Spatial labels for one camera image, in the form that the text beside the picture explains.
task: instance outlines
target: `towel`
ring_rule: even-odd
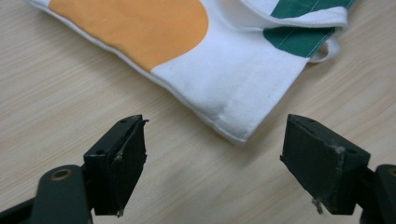
[[[243,145],[305,65],[339,51],[353,0],[26,0]]]

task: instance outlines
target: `wooden table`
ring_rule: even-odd
[[[279,161],[289,113],[396,163],[396,1],[357,1],[342,52],[309,64],[244,147],[117,56],[22,1],[0,1],[0,210],[35,196],[49,169],[117,120],[143,114],[148,161],[124,217],[95,223],[358,223],[320,216]]]

